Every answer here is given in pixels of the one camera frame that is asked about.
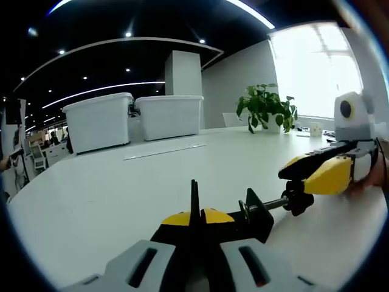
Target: white storage bin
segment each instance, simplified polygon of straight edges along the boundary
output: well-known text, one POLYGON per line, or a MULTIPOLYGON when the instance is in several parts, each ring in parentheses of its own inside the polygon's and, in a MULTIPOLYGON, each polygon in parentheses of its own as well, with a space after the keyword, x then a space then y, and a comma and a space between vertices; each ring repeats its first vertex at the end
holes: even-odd
POLYGON ((87 99, 65 106, 69 136, 74 153, 127 144, 130 93, 87 99))
POLYGON ((203 96, 149 96, 135 101, 146 141, 198 134, 203 96))

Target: white chair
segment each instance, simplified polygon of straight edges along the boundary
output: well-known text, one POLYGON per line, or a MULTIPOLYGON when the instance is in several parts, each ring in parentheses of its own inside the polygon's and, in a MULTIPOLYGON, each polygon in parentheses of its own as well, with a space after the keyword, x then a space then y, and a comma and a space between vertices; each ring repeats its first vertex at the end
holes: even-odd
POLYGON ((241 120, 236 115, 236 113, 222 113, 224 125, 226 127, 241 127, 247 126, 249 123, 247 119, 249 118, 249 114, 241 114, 241 120))
POLYGON ((43 171, 46 169, 46 159, 43 156, 42 149, 39 144, 30 146, 32 157, 34 158, 34 168, 37 171, 43 171))

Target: hand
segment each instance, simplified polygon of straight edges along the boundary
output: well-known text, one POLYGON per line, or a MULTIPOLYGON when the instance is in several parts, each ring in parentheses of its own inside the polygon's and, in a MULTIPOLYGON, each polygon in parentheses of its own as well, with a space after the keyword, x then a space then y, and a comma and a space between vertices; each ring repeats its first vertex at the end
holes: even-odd
POLYGON ((359 195, 369 186, 383 187, 387 180, 385 177, 384 159, 384 156, 380 152, 378 154, 376 165, 373 166, 369 174, 364 179, 352 183, 346 191, 348 191, 350 195, 359 195))
POLYGON ((0 172, 6 171, 11 166, 10 156, 7 155, 2 161, 0 161, 0 172))

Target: bright window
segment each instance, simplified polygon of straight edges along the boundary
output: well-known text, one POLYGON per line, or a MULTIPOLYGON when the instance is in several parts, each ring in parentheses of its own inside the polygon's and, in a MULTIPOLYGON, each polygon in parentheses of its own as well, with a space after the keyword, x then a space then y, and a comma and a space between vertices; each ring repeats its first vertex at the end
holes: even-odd
POLYGON ((335 98, 362 91, 354 54, 336 23, 305 24, 270 34, 279 95, 298 113, 334 117, 335 98))

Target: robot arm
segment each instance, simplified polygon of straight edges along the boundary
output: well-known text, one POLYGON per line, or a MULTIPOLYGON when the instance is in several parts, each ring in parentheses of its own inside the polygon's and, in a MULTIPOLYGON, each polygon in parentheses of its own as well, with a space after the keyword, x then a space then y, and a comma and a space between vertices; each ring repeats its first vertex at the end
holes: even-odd
POLYGON ((337 195, 350 183, 369 174, 378 157, 374 122, 367 98, 351 92, 335 102, 336 139, 339 142, 291 160, 278 173, 303 193, 337 195))

